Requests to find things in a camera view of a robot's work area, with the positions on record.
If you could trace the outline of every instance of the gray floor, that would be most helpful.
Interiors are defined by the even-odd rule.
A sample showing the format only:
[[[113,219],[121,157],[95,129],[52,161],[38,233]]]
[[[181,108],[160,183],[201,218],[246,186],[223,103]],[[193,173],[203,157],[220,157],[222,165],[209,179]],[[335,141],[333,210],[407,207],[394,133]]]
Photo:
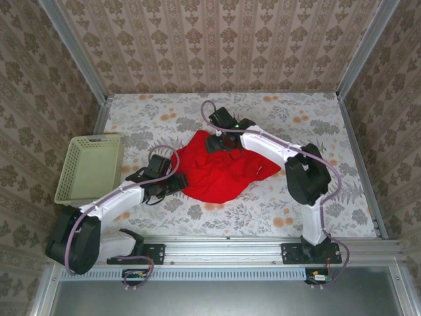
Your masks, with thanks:
[[[62,282],[52,315],[402,315],[387,270],[347,269],[323,290],[303,282]]]

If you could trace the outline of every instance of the table surface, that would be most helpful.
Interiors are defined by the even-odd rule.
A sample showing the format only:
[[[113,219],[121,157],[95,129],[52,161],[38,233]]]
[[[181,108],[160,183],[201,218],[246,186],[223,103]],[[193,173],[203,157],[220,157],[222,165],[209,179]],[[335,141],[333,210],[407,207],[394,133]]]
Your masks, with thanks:
[[[213,133],[200,114],[200,106],[207,99],[236,117],[255,121],[281,139],[317,145],[343,180],[340,195],[326,204],[326,227],[333,236],[376,236],[334,93],[115,95],[105,133],[122,135],[122,180],[147,166],[152,147],[166,144],[178,149],[187,145],[197,130]],[[166,149],[157,153],[170,156]],[[330,189],[335,185],[332,175]],[[141,204],[124,212],[109,228],[128,228],[148,235],[300,236],[302,207],[292,200],[285,172],[280,171],[250,184],[233,201],[203,203],[180,192],[158,205]]]

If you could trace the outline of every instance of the red cloth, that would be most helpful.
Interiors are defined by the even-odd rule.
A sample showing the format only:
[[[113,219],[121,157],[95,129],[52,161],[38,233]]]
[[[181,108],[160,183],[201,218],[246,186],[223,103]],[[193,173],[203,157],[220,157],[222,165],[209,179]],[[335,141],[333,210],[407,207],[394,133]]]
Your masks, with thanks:
[[[199,130],[189,144],[179,149],[180,166],[177,172],[186,175],[189,186],[183,193],[191,198],[209,203],[224,203],[235,199],[253,181],[261,181],[280,170],[270,160],[255,153],[236,149],[230,154],[219,151],[208,154],[205,140],[208,132]],[[173,154],[173,165],[176,157]]]

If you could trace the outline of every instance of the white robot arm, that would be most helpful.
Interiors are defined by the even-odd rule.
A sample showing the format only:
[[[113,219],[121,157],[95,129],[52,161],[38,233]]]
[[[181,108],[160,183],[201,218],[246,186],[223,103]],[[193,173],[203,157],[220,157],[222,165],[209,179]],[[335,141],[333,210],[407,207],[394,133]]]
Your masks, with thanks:
[[[143,238],[140,235],[125,229],[112,234],[104,233],[104,230],[126,210],[143,202],[152,205],[148,204],[151,197],[156,197],[160,202],[165,196],[187,188],[184,174],[166,175],[171,165],[170,159],[153,155],[148,167],[128,176],[126,181],[107,195],[79,208],[64,207],[45,254],[63,265],[68,261],[66,267],[80,275],[88,272],[98,261],[105,262],[116,256],[141,255]],[[72,231],[78,221],[80,225],[76,237]]]
[[[291,144],[284,140],[281,140],[275,136],[274,138],[287,143],[289,147],[282,147],[276,142],[269,140],[262,136],[263,133],[268,134],[262,128],[257,125],[253,125],[247,128],[247,130],[254,130],[259,132],[260,135],[252,133],[244,133],[240,136],[241,145],[243,148],[259,153],[263,157],[273,161],[285,170],[285,163],[289,158],[295,157],[297,153],[291,150],[291,147],[301,149],[302,146],[297,144]],[[326,235],[322,230],[322,223],[320,217],[320,200],[322,195],[317,198],[313,205],[306,204],[303,206],[302,218],[303,218],[303,238],[310,244],[316,246],[321,244],[326,239]]]

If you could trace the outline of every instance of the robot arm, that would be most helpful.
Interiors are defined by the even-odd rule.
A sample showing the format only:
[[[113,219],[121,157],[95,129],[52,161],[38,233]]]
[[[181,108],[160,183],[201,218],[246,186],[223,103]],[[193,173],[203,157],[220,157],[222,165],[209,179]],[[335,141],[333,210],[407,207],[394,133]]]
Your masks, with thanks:
[[[97,201],[79,208],[66,206],[54,227],[45,254],[64,264],[66,245],[75,222],[86,213],[79,229],[72,239],[68,254],[69,267],[78,274],[88,272],[98,261],[106,261],[116,256],[142,255],[143,238],[129,230],[120,230],[113,234],[103,233],[104,228],[117,216],[133,206],[155,196],[162,201],[165,196],[187,188],[184,174],[174,174],[166,180],[142,184],[152,179],[165,176],[171,160],[153,155],[148,167],[139,169],[126,178],[119,187]]]
[[[328,193],[331,178],[325,164],[305,155],[309,153],[322,158],[318,148],[313,144],[300,146],[281,140],[246,118],[238,122],[224,107],[216,110],[209,118],[215,127],[227,130],[222,133],[217,131],[216,135],[207,139],[209,153],[244,148],[259,153],[285,170],[288,192],[303,205],[300,251],[308,261],[317,261],[318,257],[326,260],[326,245],[330,243],[330,238],[322,225],[320,202],[324,194]],[[244,132],[228,131],[235,129]],[[292,148],[300,149],[304,154]]]
[[[328,192],[330,175],[322,163],[290,150],[291,147],[295,147],[321,157],[318,148],[312,144],[303,147],[278,138],[289,145],[282,147],[263,137],[262,133],[268,133],[257,125],[250,126],[247,130],[257,131],[260,135],[242,134],[240,136],[242,148],[259,153],[285,170],[289,194],[295,201],[304,205],[303,238],[314,246],[321,244],[327,237],[322,231],[320,200],[323,194]]]

